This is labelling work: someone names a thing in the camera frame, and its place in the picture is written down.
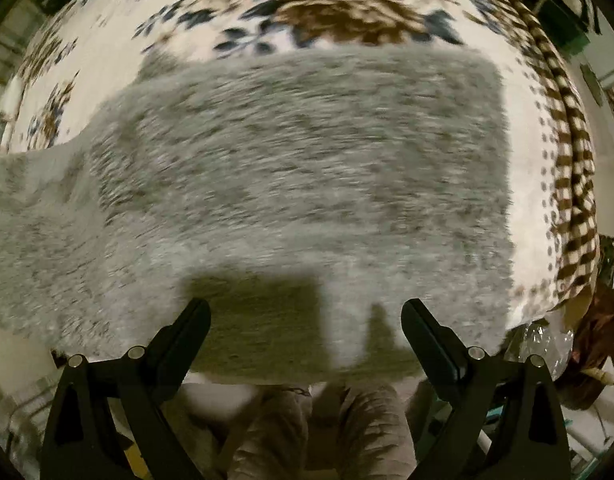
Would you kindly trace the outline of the brown striped cloth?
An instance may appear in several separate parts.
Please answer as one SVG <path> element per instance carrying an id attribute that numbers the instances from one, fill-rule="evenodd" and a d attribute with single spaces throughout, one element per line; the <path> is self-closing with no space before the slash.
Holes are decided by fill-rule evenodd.
<path id="1" fill-rule="evenodd" d="M 592 143 L 584 108 L 563 58 L 535 14 L 522 0 L 488 0 L 511 44 L 522 52 L 529 80 L 546 99 L 546 123 L 555 140 L 550 200 L 556 206 L 553 235 L 560 237 L 555 263 L 555 297 L 569 300 L 591 283 L 599 263 L 599 232 L 592 178 Z"/>

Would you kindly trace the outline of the person's grey trouser legs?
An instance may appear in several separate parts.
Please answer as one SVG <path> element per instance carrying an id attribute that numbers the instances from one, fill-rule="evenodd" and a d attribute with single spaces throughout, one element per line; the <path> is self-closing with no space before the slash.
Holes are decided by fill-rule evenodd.
<path id="1" fill-rule="evenodd" d="M 334 470 L 341 479 L 407 479 L 418 466 L 411 428 L 397 390 L 387 382 L 333 388 L 337 429 Z M 224 470 L 214 467 L 205 432 L 177 400 L 163 412 L 197 470 L 211 479 L 301 479 L 307 465 L 313 395 L 308 386 L 266 386 L 249 425 L 235 436 Z"/>

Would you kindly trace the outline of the clear plastic bag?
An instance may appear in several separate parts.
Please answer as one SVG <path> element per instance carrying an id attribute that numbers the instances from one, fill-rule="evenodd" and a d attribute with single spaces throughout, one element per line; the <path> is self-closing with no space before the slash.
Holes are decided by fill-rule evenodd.
<path id="1" fill-rule="evenodd" d="M 556 318 L 542 318 L 513 330 L 505 361 L 524 363 L 531 356 L 540 356 L 553 380 L 565 372 L 572 355 L 575 333 Z"/>

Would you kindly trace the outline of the floral white brown bed sheet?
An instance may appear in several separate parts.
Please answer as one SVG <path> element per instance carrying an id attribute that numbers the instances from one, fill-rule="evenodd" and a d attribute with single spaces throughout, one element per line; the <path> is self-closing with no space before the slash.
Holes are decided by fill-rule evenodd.
<path id="1" fill-rule="evenodd" d="M 510 0 L 70 0 L 40 27 L 0 99 L 0 155 L 77 136 L 163 50 L 193 61 L 339 44 L 465 48 L 496 64 L 511 144 L 508 324 L 558 304 L 558 152 L 546 77 Z"/>

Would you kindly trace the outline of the grey fluffy fleece pant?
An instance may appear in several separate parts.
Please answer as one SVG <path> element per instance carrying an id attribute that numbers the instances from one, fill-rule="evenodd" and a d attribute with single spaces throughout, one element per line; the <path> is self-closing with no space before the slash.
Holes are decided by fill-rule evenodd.
<path id="1" fill-rule="evenodd" d="M 109 359 L 199 297 L 196 370 L 399 376 L 419 298 L 497 350 L 506 130 L 497 67 L 472 51 L 152 54 L 75 139 L 0 158 L 0 326 Z"/>

